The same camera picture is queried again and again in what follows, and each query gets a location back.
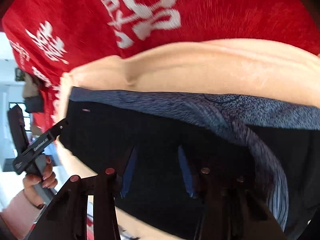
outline window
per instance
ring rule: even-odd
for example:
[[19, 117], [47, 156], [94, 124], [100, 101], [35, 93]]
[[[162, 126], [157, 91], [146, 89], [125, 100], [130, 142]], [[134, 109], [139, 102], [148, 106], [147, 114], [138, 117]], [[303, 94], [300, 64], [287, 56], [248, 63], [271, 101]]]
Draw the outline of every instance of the window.
[[23, 119], [24, 119], [24, 124], [25, 124], [25, 130], [28, 132], [30, 131], [30, 114], [26, 112], [26, 105], [24, 103], [9, 103], [9, 108], [13, 108], [15, 105], [20, 106], [23, 112]]

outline person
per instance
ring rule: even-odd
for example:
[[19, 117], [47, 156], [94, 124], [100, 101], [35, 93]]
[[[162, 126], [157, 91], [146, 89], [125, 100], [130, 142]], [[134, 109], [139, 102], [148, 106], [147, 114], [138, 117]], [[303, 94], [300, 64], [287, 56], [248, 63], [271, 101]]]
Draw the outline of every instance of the person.
[[[54, 188], [58, 181], [49, 156], [46, 157], [46, 161], [47, 167], [43, 174], [42, 187]], [[33, 189], [33, 185], [40, 183], [41, 180], [40, 177], [31, 174], [24, 177], [23, 190], [0, 212], [0, 231], [10, 232], [18, 240], [28, 234], [44, 208], [43, 199]]]

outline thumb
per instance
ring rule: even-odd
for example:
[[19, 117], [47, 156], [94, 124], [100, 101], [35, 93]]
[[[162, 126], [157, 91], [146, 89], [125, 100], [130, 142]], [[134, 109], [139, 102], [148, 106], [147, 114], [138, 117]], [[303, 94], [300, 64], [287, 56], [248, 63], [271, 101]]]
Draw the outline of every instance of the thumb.
[[40, 177], [36, 175], [28, 174], [23, 179], [23, 185], [24, 185], [24, 188], [28, 188], [38, 184], [40, 181], [41, 181]]

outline blue-gray fabric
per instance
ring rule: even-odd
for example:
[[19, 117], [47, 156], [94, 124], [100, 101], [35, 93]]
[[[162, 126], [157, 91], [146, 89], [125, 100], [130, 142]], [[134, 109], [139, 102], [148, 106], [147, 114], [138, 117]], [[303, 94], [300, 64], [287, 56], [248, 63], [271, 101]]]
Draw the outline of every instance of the blue-gray fabric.
[[[255, 105], [254, 102], [257, 103], [259, 99], [262, 103], [259, 106]], [[291, 125], [291, 122], [276, 118], [276, 113], [262, 114], [263, 112], [267, 113], [264, 107], [268, 107], [270, 111], [279, 108], [279, 105], [272, 107], [270, 99], [264, 101], [264, 98], [248, 96], [248, 100], [252, 103], [251, 114], [246, 114], [246, 111], [250, 109], [250, 104], [245, 102], [245, 96], [236, 95], [141, 93], [124, 90], [93, 91], [73, 88], [70, 100], [104, 103], [181, 120], [211, 130], [231, 143], [247, 146], [255, 160], [256, 187], [266, 196], [266, 203], [270, 211], [284, 230], [289, 209], [288, 186], [284, 170], [271, 150], [246, 126], [246, 124], [261, 125], [261, 122], [265, 126], [284, 127]], [[239, 102], [241, 109], [239, 115], [236, 102]], [[297, 121], [298, 118], [292, 120], [296, 120], [293, 122], [296, 126], [302, 125], [300, 121]]]

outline human hand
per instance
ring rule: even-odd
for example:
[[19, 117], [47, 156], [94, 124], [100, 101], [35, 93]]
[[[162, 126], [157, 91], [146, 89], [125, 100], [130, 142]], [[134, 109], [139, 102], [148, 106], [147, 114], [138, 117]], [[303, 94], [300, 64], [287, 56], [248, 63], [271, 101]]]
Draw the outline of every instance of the human hand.
[[[47, 166], [44, 170], [43, 174], [43, 188], [54, 188], [58, 181], [56, 179], [56, 174], [52, 172], [53, 166], [51, 163], [51, 159], [49, 156], [46, 156]], [[24, 187], [24, 195], [27, 200], [36, 207], [43, 205], [43, 199], [38, 195], [38, 193], [34, 190], [33, 185], [36, 185], [41, 182], [41, 178], [36, 175], [26, 175], [23, 179], [23, 187]]]

